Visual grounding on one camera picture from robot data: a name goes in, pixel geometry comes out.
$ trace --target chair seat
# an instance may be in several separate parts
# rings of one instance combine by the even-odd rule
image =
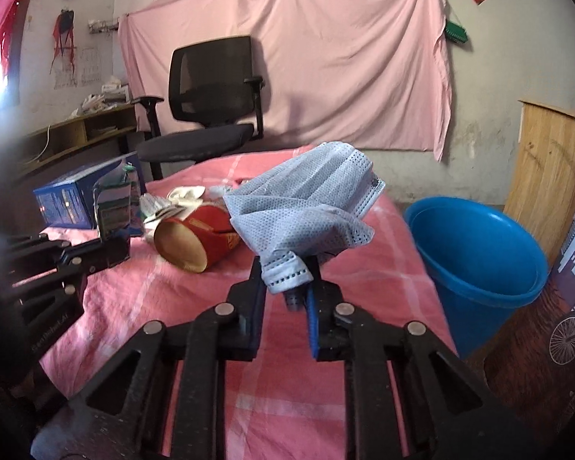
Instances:
[[[249,123],[179,131],[139,143],[136,151],[146,163],[200,163],[243,146],[253,131],[253,124]]]

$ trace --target white wall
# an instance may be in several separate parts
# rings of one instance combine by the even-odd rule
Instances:
[[[0,111],[0,138],[16,138],[53,122],[63,121],[84,98],[99,93],[102,81],[113,73],[112,36],[90,35],[89,19],[113,18],[115,0],[31,0],[21,49],[20,103]],[[54,89],[49,74],[53,59],[53,28],[64,8],[74,10],[74,40],[77,48],[97,47],[101,81],[77,87]]]
[[[115,16],[151,1],[115,0]],[[518,100],[575,110],[575,6],[571,0],[447,1],[470,42],[448,46],[454,104],[444,161],[436,163],[431,153],[367,153],[397,201],[446,194],[503,204],[518,141]],[[125,75],[117,42],[114,67]]]

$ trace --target black office chair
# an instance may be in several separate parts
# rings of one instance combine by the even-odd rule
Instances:
[[[160,97],[140,97],[151,133],[136,150],[150,163],[153,179],[162,179],[160,163],[216,158],[257,140],[264,134],[261,76],[253,75],[251,37],[235,36],[197,43],[173,52],[169,76],[169,104],[173,118],[198,122],[204,129],[161,136],[156,104]],[[236,120],[256,112],[257,132],[251,123]]]

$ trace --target blue gripper pad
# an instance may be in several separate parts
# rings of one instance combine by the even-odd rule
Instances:
[[[309,347],[314,359],[319,353],[319,318],[317,317],[317,306],[313,297],[312,282],[307,287],[307,298],[305,299],[305,309],[307,309],[307,324],[309,328]]]

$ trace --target bucket rim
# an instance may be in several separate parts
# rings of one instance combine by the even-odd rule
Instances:
[[[499,294],[494,291],[482,289],[464,281],[454,273],[451,273],[449,270],[442,267],[422,247],[420,247],[414,239],[417,251],[424,259],[424,262],[434,270],[429,272],[430,276],[435,280],[441,281],[446,288],[450,289],[457,296],[464,297],[479,304],[484,304],[485,306],[515,309],[526,306],[533,302],[543,290],[545,282],[547,281],[547,276],[549,274],[547,258],[545,257],[545,254],[539,247],[537,241],[532,237],[532,235],[529,234],[528,231],[522,227],[522,225],[511,219],[509,216],[484,204],[480,204],[468,199],[462,199],[460,197],[426,197],[417,202],[414,202],[405,211],[404,217],[406,224],[409,227],[409,231],[411,231],[411,226],[417,215],[419,215],[424,210],[439,207],[456,208],[456,204],[459,204],[462,209],[467,208],[480,213],[485,212],[486,215],[494,215],[495,218],[500,219],[500,221],[503,221],[505,224],[509,225],[512,231],[517,233],[526,242],[526,244],[528,244],[529,254],[533,256],[533,263],[536,271],[535,281],[527,292],[514,296]]]

